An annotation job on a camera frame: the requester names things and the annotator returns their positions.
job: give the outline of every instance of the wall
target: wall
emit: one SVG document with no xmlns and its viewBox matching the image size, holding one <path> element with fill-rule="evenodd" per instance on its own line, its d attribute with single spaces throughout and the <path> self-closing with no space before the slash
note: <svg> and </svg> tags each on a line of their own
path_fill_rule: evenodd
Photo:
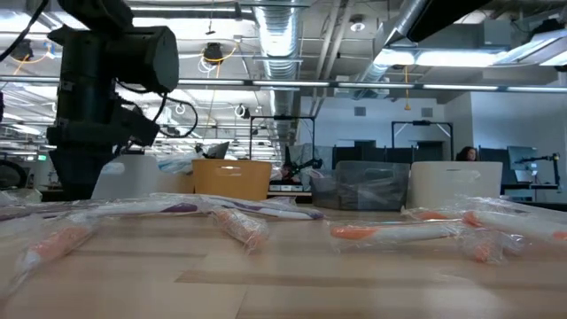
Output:
<svg viewBox="0 0 567 319">
<path fill-rule="evenodd" d="M 474 145 L 532 146 L 540 156 L 559 152 L 559 173 L 563 183 L 567 182 L 565 95 L 472 93 L 471 103 Z M 541 161 L 539 168 L 540 180 L 552 183 L 552 163 Z M 557 191 L 539 191 L 538 195 L 542 201 L 567 202 L 567 194 Z"/>
<path fill-rule="evenodd" d="M 473 146 L 472 103 L 470 93 L 445 105 L 445 119 L 453 122 L 455 155 L 465 146 Z"/>
<path fill-rule="evenodd" d="M 309 114 L 311 98 L 301 98 L 301 110 Z M 422 107 L 433 108 L 430 121 L 444 121 L 444 106 L 438 105 L 435 99 L 410 99 L 411 111 L 405 111 L 405 99 L 392 102 L 388 99 L 363 99 L 354 101 L 349 98 L 327 98 L 322 106 L 315 124 L 315 144 L 320 146 L 346 145 L 353 140 L 374 140 L 377 147 L 388 147 L 392 144 L 392 121 L 422 120 Z M 366 117 L 354 116 L 356 106 L 366 107 Z M 310 143 L 311 137 L 306 124 L 302 123 L 299 140 Z M 397 147 L 409 147 L 416 141 L 447 141 L 448 137 L 435 126 L 407 126 L 396 137 Z"/>
</svg>

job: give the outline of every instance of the person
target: person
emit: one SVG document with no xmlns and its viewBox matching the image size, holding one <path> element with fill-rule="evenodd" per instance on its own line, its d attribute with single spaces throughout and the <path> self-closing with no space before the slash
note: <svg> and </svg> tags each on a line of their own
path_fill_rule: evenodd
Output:
<svg viewBox="0 0 567 319">
<path fill-rule="evenodd" d="M 476 161 L 477 150 L 474 147 L 466 146 L 457 154 L 456 161 Z"/>
</svg>

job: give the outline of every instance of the ductwork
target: ductwork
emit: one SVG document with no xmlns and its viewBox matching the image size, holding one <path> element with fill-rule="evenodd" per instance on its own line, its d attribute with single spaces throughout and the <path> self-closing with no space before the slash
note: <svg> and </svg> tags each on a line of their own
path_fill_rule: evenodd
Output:
<svg viewBox="0 0 567 319">
<path fill-rule="evenodd" d="M 298 56 L 299 9 L 290 7 L 254 7 L 260 30 L 262 55 L 269 58 L 296 58 Z M 298 64 L 292 61 L 266 61 L 266 77 L 270 80 L 294 80 Z M 291 115 L 294 91 L 270 91 L 270 108 L 273 115 Z M 290 137 L 291 122 L 277 121 L 277 139 Z"/>
<path fill-rule="evenodd" d="M 407 0 L 400 8 L 400 14 L 391 20 L 382 23 L 378 29 L 377 37 L 374 39 L 376 55 L 390 43 L 395 43 L 406 37 L 411 26 L 416 22 L 421 10 L 428 0 Z M 372 61 L 367 68 L 356 76 L 357 82 L 379 82 L 382 80 L 390 66 L 378 64 Z M 360 99 L 372 95 L 367 89 L 359 89 L 353 92 L 353 99 Z"/>
</svg>

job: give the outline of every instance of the ceiling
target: ceiling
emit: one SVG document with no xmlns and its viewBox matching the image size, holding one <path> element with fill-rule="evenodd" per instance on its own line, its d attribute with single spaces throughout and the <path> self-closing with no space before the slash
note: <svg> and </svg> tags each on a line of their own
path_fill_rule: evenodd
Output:
<svg viewBox="0 0 567 319">
<path fill-rule="evenodd" d="M 299 47 L 302 60 L 299 70 L 299 78 L 313 80 L 319 55 L 322 52 L 325 30 L 329 25 L 329 16 L 332 11 L 332 0 L 308 1 L 311 6 L 301 13 Z M 349 27 L 346 29 L 339 47 L 339 56 L 330 71 L 330 78 L 340 75 L 352 76 L 360 73 L 374 59 L 373 40 L 377 35 L 377 28 L 381 21 L 386 21 L 398 14 L 401 0 L 359 0 L 353 6 L 351 17 L 360 14 L 365 28 L 360 32 L 354 32 Z M 145 1 L 150 4 L 163 4 L 161 10 L 174 10 L 176 5 L 190 3 L 190 1 Z M 211 6 L 218 5 L 218 1 L 211 2 Z M 458 23 L 480 23 L 485 19 L 525 19 L 541 12 L 557 10 L 565 6 L 562 1 L 492 1 L 482 11 L 473 12 L 463 17 Z M 15 11 L 10 4 L 0 9 L 0 50 L 12 43 L 17 33 L 25 27 L 29 15 L 23 11 Z M 341 14 L 344 8 L 339 10 L 337 25 L 341 22 Z M 47 24 L 57 24 L 57 20 L 65 22 L 72 27 L 81 27 L 76 20 L 64 13 L 51 15 L 54 20 L 42 19 Z M 256 60 L 261 55 L 258 29 L 253 21 L 235 21 L 231 19 L 163 19 L 163 18 L 136 18 L 136 26 L 168 25 L 176 34 L 178 50 L 180 52 L 180 76 L 182 78 L 237 78 L 237 79 L 261 79 L 264 78 L 263 62 Z M 40 23 L 36 23 L 31 34 L 27 37 L 32 41 L 35 56 L 29 64 L 21 64 L 19 61 L 8 58 L 0 64 L 2 75 L 49 75 L 58 76 L 61 61 L 62 48 L 46 40 L 46 33 L 50 29 Z M 232 53 L 230 58 L 223 61 L 219 69 L 210 72 L 203 70 L 199 65 L 201 51 L 207 43 L 220 43 L 225 56 Z M 47 46 L 53 45 L 53 51 L 46 55 Z M 517 83 L 517 84 L 546 84 L 556 78 L 556 72 L 552 67 L 528 66 L 515 68 L 476 68 L 476 67 L 440 67 L 440 66 L 409 66 L 407 77 L 410 82 L 436 82 L 436 83 Z M 391 68 L 386 77 L 391 82 L 404 82 L 406 73 L 404 70 Z M 161 98 L 157 95 L 138 95 L 122 88 L 118 88 L 119 94 L 127 100 L 138 104 L 146 113 L 155 114 L 159 107 Z M 55 86 L 44 84 L 5 83 L 3 89 L 6 104 L 5 113 L 10 114 L 14 121 L 29 122 L 26 127 L 30 129 L 3 126 L 0 128 L 3 141 L 0 148 L 5 152 L 18 150 L 35 150 L 41 144 L 45 144 L 43 132 L 52 123 L 57 110 L 57 89 Z M 405 91 L 391 90 L 389 97 L 405 97 Z M 411 97 L 437 98 L 444 103 L 454 97 L 443 91 L 412 91 Z M 171 97 L 181 100 L 189 100 L 197 108 L 198 128 L 192 139 L 186 140 L 159 140 L 151 152 L 169 153 L 186 152 L 190 145 L 197 142 L 205 144 L 218 143 L 221 140 L 240 139 L 241 144 L 247 144 L 249 139 L 250 121 L 243 120 L 235 115 L 235 108 L 239 105 L 246 106 L 252 114 L 272 115 L 269 108 L 269 92 L 265 90 L 211 90 L 206 88 L 178 89 Z M 183 126 L 186 129 L 194 121 L 191 110 L 183 109 L 179 105 L 167 105 L 167 110 L 160 117 L 159 123 L 171 126 Z M 255 149 L 262 150 L 256 159 L 280 160 L 277 151 L 269 147 L 270 131 L 263 129 L 271 126 L 270 121 L 260 124 L 259 134 L 254 140 L 262 141 L 255 144 Z M 30 134 L 36 129 L 39 135 Z M 231 148 L 236 157 L 248 156 L 240 144 L 233 144 Z"/>
</svg>

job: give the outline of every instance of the wooden table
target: wooden table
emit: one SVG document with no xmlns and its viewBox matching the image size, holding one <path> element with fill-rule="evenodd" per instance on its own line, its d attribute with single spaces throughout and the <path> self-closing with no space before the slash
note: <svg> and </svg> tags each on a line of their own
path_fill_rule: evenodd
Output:
<svg viewBox="0 0 567 319">
<path fill-rule="evenodd" d="M 34 274 L 2 318 L 567 318 L 565 254 L 488 266 L 465 260 L 453 239 L 335 254 L 325 222 L 269 226 L 267 246 L 245 255 L 205 217 L 105 221 Z"/>
</svg>

